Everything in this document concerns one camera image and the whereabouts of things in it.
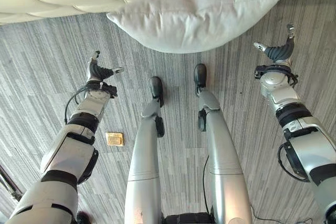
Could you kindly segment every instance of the silver robot leg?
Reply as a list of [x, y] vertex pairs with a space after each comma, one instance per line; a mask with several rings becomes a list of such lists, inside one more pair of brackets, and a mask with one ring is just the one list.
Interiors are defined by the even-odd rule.
[[127, 182], [124, 223], [161, 223], [161, 189], [157, 139], [163, 136], [160, 100], [142, 112]]
[[199, 97], [198, 127], [207, 132], [215, 222], [252, 223], [244, 174], [219, 102], [205, 85], [196, 92]]

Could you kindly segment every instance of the black foot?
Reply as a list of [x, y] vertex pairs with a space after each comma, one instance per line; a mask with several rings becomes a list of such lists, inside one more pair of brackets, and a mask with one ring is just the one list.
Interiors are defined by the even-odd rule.
[[77, 224], [91, 224], [89, 216], [84, 212], [79, 212], [76, 220]]
[[163, 86], [162, 81], [159, 77], [152, 77], [151, 78], [151, 92], [153, 98], [159, 98], [160, 100], [160, 107], [163, 106]]
[[196, 84], [196, 95], [199, 88], [206, 87], [206, 66], [202, 63], [197, 64], [194, 70], [194, 82]]

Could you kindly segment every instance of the robot leg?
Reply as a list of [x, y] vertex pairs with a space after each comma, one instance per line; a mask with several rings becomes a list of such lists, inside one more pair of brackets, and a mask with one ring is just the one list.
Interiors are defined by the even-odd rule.
[[142, 112], [136, 134], [125, 200], [124, 223], [127, 224], [158, 224], [162, 218], [157, 159], [157, 139], [164, 135], [160, 111], [160, 104], [163, 105], [162, 84], [158, 78], [152, 78], [153, 85], [161, 86], [161, 94], [157, 93], [157, 87], [152, 87], [153, 100]]

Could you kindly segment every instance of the black strap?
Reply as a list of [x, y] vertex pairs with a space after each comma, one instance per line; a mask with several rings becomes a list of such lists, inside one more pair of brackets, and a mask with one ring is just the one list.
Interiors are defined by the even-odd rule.
[[47, 181], [63, 182], [72, 186], [77, 191], [77, 178], [71, 173], [62, 170], [49, 170], [41, 179], [41, 182]]

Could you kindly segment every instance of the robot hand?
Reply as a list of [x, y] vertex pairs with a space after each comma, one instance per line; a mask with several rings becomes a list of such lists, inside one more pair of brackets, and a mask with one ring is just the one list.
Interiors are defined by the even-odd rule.
[[[288, 26], [288, 31], [287, 42], [282, 47], [254, 43], [274, 63], [258, 66], [255, 77], [260, 79], [261, 93], [267, 97], [286, 138], [286, 143], [278, 150], [281, 168], [301, 182], [310, 182], [325, 222], [336, 223], [336, 146], [293, 89], [297, 83], [297, 76], [290, 69], [294, 49], [293, 25]], [[282, 148], [296, 176], [283, 166], [280, 158]]]

